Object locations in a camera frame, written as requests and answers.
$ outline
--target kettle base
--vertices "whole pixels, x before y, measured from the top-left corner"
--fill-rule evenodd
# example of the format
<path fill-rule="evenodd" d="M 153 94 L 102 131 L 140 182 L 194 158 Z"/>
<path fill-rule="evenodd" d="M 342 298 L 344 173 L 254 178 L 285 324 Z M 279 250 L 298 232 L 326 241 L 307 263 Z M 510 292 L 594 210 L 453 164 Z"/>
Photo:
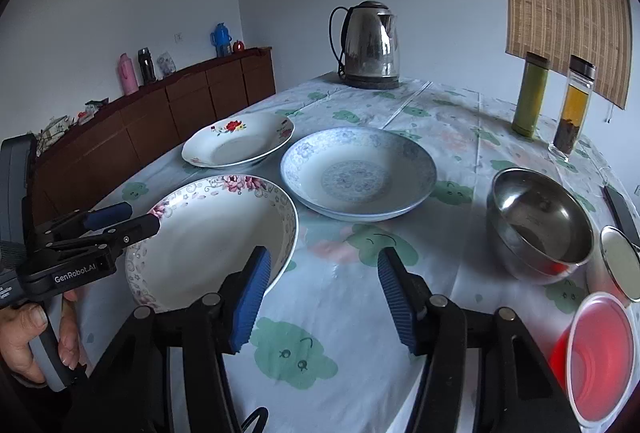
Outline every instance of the kettle base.
<path fill-rule="evenodd" d="M 363 90 L 393 90 L 400 86 L 400 79 L 396 77 L 362 77 L 344 76 L 342 79 L 348 86 Z"/>

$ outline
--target blue thermos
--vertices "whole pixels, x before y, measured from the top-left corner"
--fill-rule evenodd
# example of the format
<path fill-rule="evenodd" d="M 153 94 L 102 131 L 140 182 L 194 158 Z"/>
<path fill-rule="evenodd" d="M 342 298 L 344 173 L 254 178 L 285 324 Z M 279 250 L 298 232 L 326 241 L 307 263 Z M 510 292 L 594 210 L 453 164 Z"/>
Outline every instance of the blue thermos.
<path fill-rule="evenodd" d="M 216 54 L 219 58 L 231 55 L 231 36 L 224 23 L 218 23 L 216 29 L 211 33 L 211 44 L 216 47 Z"/>

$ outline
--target hand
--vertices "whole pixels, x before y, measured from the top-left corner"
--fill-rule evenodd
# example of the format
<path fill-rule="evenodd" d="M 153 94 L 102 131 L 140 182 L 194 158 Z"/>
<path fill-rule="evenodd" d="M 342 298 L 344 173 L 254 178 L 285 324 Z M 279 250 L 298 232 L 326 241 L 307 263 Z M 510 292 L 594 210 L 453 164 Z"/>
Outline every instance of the hand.
<path fill-rule="evenodd" d="M 62 298 L 60 342 L 58 355 L 65 366 L 74 369 L 80 357 L 78 324 L 73 302 L 78 299 L 75 291 L 65 292 Z M 44 383 L 45 378 L 33 358 L 29 341 L 47 328 L 47 317 L 35 303 L 23 305 L 17 310 L 0 310 L 0 355 L 7 366 L 34 383 Z"/>

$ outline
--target stainless steel kettle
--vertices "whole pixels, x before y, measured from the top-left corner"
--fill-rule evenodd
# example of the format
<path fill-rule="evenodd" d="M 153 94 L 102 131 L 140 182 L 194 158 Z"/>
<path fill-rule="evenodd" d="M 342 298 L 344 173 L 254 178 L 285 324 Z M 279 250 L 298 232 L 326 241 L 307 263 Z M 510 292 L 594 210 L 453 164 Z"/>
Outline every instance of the stainless steel kettle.
<path fill-rule="evenodd" d="M 346 10 L 347 15 L 342 25 L 338 57 L 331 28 L 334 14 L 340 9 Z M 329 42 L 338 61 L 338 74 L 348 85 L 373 90 L 390 90 L 400 85 L 396 16 L 386 5 L 363 1 L 349 9 L 336 7 L 329 18 Z"/>

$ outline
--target green tumbler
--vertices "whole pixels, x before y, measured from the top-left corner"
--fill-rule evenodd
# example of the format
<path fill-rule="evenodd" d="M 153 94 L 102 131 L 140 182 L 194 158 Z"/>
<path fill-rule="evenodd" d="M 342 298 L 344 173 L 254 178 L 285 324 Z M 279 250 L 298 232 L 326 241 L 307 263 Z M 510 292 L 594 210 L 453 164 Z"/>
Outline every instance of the green tumbler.
<path fill-rule="evenodd" d="M 527 52 L 520 96 L 513 116 L 513 124 L 511 124 L 511 129 L 524 137 L 532 138 L 536 132 L 548 73 L 549 60 L 533 52 Z"/>

